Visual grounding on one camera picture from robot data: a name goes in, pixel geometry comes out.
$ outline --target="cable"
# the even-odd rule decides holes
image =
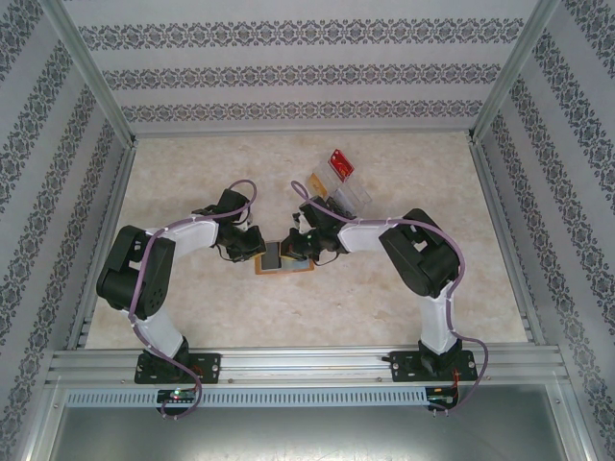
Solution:
[[[455,380],[453,384],[453,388],[455,389],[455,395],[453,396],[454,399],[459,395],[459,371],[457,370],[457,368],[455,368],[455,370],[453,371],[453,378]]]
[[[248,218],[250,218],[250,207],[248,206],[248,214],[246,214],[246,217],[243,218],[243,221],[240,221],[238,223],[233,223],[233,226],[241,226],[243,223],[245,223]]]
[[[327,264],[334,262],[338,257],[339,257],[339,253],[336,254],[335,257],[331,261],[323,262],[322,264],[318,264],[316,261],[314,261],[314,266],[318,266],[318,267],[326,266]]]
[[[201,397],[203,396],[203,384],[201,383],[201,379],[198,377],[198,375],[194,373],[192,370],[190,370],[183,364],[175,361],[173,358],[169,357],[165,353],[159,351],[154,346],[152,346],[152,344],[141,334],[140,330],[138,329],[138,325],[136,324],[137,317],[135,316],[135,311],[136,311],[136,305],[138,304],[138,298],[141,293],[141,286],[143,285],[143,279],[145,278],[145,272],[147,271],[147,261],[150,257],[150,253],[152,251],[152,247],[154,246],[154,242],[156,241],[158,237],[163,235],[165,232],[171,229],[177,228],[178,226],[182,226],[184,224],[198,223],[201,221],[211,221],[212,219],[228,218],[230,216],[235,216],[236,214],[240,214],[245,209],[248,209],[257,199],[257,185],[254,184],[254,182],[250,180],[239,180],[231,184],[229,186],[229,189],[233,189],[235,186],[239,184],[243,184],[243,183],[250,184],[254,191],[252,198],[246,205],[234,211],[229,211],[228,213],[220,213],[220,214],[212,214],[209,216],[198,216],[198,217],[186,218],[180,221],[176,221],[175,223],[171,223],[168,226],[158,229],[156,232],[154,232],[154,234],[148,240],[147,245],[145,246],[145,250],[143,252],[143,258],[141,259],[141,267],[138,270],[138,277],[136,278],[135,292],[131,300],[130,310],[128,311],[128,320],[130,320],[131,322],[131,326],[133,328],[133,331],[135,332],[136,337],[141,341],[141,343],[145,345],[145,347],[147,348],[147,351],[149,353],[153,353],[154,355],[157,355],[163,360],[166,360],[167,362],[169,362],[174,367],[177,367],[180,370],[184,371],[185,373],[189,374],[194,379],[194,382],[199,392],[199,395],[195,399],[194,403],[192,403],[192,406],[188,407],[186,411],[184,411],[183,413],[173,416],[174,420],[179,420],[180,418],[188,416],[190,413],[192,413],[196,409],[196,407],[199,405],[199,402],[201,401]],[[168,402],[169,400],[165,400],[162,403],[162,407],[160,408],[160,413],[162,414],[163,418],[166,418],[169,416],[164,412],[164,408],[166,407],[166,404],[168,404]]]
[[[435,226],[432,226],[430,224],[423,223],[421,221],[413,221],[413,220],[410,220],[410,219],[392,219],[392,218],[388,218],[388,219],[348,219],[348,218],[345,218],[344,216],[341,216],[341,215],[339,215],[337,213],[334,213],[330,209],[327,209],[324,206],[320,206],[317,203],[315,203],[314,201],[312,201],[311,198],[309,197],[308,190],[300,182],[292,181],[292,182],[290,182],[290,186],[307,203],[309,203],[310,205],[312,205],[316,209],[319,209],[323,213],[326,213],[329,216],[331,216],[331,217],[341,221],[342,223],[357,224],[358,226],[360,226],[360,225],[380,226],[382,224],[404,224],[404,225],[408,225],[408,226],[415,226],[417,228],[422,228],[422,229],[425,229],[427,231],[431,231],[431,232],[435,233],[436,235],[438,235],[438,236],[442,237],[444,240],[446,240],[446,242],[449,245],[451,245],[451,248],[453,248],[453,251],[456,253],[457,258],[459,259],[459,275],[457,276],[457,278],[455,279],[455,281],[453,282],[453,284],[449,288],[449,291],[447,291],[447,293],[446,293],[446,324],[447,324],[447,327],[448,327],[449,331],[451,332],[451,334],[455,338],[460,339],[461,341],[468,341],[470,343],[477,343],[478,345],[480,345],[482,347],[482,350],[484,351],[484,361],[482,362],[482,367],[480,368],[480,372],[479,372],[479,375],[478,375],[476,381],[474,381],[474,384],[472,385],[472,387],[470,388],[470,390],[466,394],[465,398],[460,403],[458,403],[453,409],[451,409],[450,411],[451,412],[452,411],[456,411],[458,408],[460,408],[462,405],[464,405],[465,402],[468,401],[470,399],[470,397],[472,397],[472,395],[475,393],[475,391],[477,390],[477,387],[479,387],[479,384],[480,384],[480,381],[482,380],[482,377],[484,376],[484,372],[486,371],[487,365],[489,363],[489,349],[487,349],[487,345],[484,344],[484,342],[481,341],[480,339],[470,338],[468,336],[463,336],[463,335],[457,333],[455,331],[455,327],[453,326],[453,320],[452,320],[452,310],[453,310],[453,308],[452,308],[452,304],[451,304],[451,297],[452,297],[453,293],[455,292],[456,288],[461,283],[461,280],[463,279],[463,276],[465,275],[465,259],[463,257],[463,253],[461,252],[461,249],[459,248],[457,243],[453,240],[453,238],[450,235],[448,235],[443,230],[441,230],[441,229],[439,229],[439,228],[437,228]]]

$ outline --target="black wire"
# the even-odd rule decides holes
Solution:
[[[335,257],[331,261],[327,261],[324,264],[318,264],[316,261],[314,261],[314,266],[318,266],[318,267],[326,266],[330,262],[334,262],[337,259],[338,256],[339,256],[339,253],[337,255],[335,255]]]
[[[224,256],[222,256],[222,249],[220,248],[220,245],[216,245],[216,246],[215,246],[215,248],[217,248],[217,249],[218,249],[218,253],[220,253],[220,257],[221,257],[222,259],[224,259],[225,261],[234,262],[232,259],[227,259],[227,258],[225,258]]]
[[[243,218],[243,221],[241,221],[240,223],[233,223],[234,226],[241,226],[243,223],[245,223],[248,218],[250,217],[250,207],[248,206],[248,214],[246,214],[246,217]]]

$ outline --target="metal profile bar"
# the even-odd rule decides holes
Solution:
[[[51,458],[67,395],[63,389],[43,389],[25,447],[15,456],[15,460],[42,461]]]
[[[124,196],[126,195],[126,188],[128,187],[128,179],[131,176],[131,171],[133,169],[135,154],[136,143],[133,144],[133,142],[131,142],[130,146],[126,148],[126,152],[122,158],[119,178],[115,183],[115,190],[112,191],[111,207],[105,217],[105,224],[103,225],[103,229],[101,231],[100,242],[94,252],[91,268],[87,276],[86,286],[84,287],[82,304],[79,306],[77,317],[75,318],[75,323],[68,339],[68,349],[77,349],[78,347],[83,347],[86,344],[87,336],[83,333],[87,333],[87,331],[83,331],[83,325],[86,322],[86,319],[91,321],[93,316],[96,300],[98,299],[98,296],[96,295],[96,280],[98,279],[98,275],[103,270],[107,253],[113,243],[115,226],[117,226],[119,213],[122,209]]]
[[[528,320],[528,313],[527,312],[521,312],[521,322],[523,323],[523,329],[526,331],[526,336],[528,338],[528,341],[530,341],[531,343],[534,342],[534,335],[531,332],[531,325],[529,324],[529,320]]]
[[[470,153],[472,154],[472,160],[479,176],[480,188],[484,195],[484,200],[491,216],[491,222],[500,245],[500,251],[504,259],[504,266],[508,272],[508,278],[510,279],[510,285],[514,294],[517,305],[523,314],[527,315],[529,329],[533,337],[534,343],[538,345],[547,344],[545,336],[540,327],[538,321],[538,315],[534,304],[529,295],[526,279],[523,275],[523,269],[516,255],[512,236],[510,235],[510,229],[506,223],[504,217],[504,209],[502,204],[498,200],[498,192],[496,186],[493,183],[493,178],[486,165],[486,159],[482,146],[478,142],[470,141]]]
[[[82,77],[92,90],[96,101],[111,122],[115,133],[121,138],[122,144],[124,146],[130,145],[135,136],[128,121],[113,98],[103,74],[89,53],[86,43],[66,11],[62,0],[41,0],[40,5],[60,36],[68,53],[70,53],[70,57],[77,65]]]
[[[215,352],[222,354],[220,384],[211,388],[398,385],[392,383],[389,364],[381,358],[400,349],[416,350],[414,347],[218,350]],[[482,351],[473,347],[468,349],[474,351],[477,367],[481,366]],[[135,386],[135,364],[139,354],[140,351],[56,352],[45,385],[62,388]],[[490,357],[488,378],[483,381],[486,385],[543,384],[568,379],[557,347],[537,347],[524,343],[493,345]],[[447,383],[450,382],[416,382],[411,385]]]
[[[493,84],[489,95],[480,109],[477,121],[472,129],[474,139],[482,139],[489,130],[489,125],[498,113],[504,98],[517,79],[523,65],[531,54],[531,49],[536,44],[538,37],[549,22],[558,0],[538,0],[533,12],[529,16],[519,39],[515,43],[512,52],[506,60],[506,64]]]
[[[549,384],[545,388],[568,459],[598,461],[572,384]]]
[[[438,127],[438,126],[426,126],[426,127],[407,127],[407,128],[326,128],[322,126],[318,127],[256,127],[253,129],[241,128],[241,129],[212,129],[206,131],[155,131],[139,133],[138,139],[158,139],[168,137],[210,137],[210,136],[258,136],[258,135],[297,135],[297,134],[386,134],[386,133],[458,133],[467,130],[467,128],[460,127]]]

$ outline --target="vent slot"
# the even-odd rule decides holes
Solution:
[[[72,390],[67,407],[154,407],[156,389]],[[424,387],[314,388],[314,389],[208,389],[199,406],[208,408],[318,407],[318,406],[405,406],[426,405]],[[190,406],[169,403],[169,407]]]

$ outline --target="red card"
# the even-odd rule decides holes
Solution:
[[[355,171],[355,167],[344,157],[342,151],[339,149],[333,151],[331,158],[329,158],[329,165],[342,182],[345,182],[353,171]]]

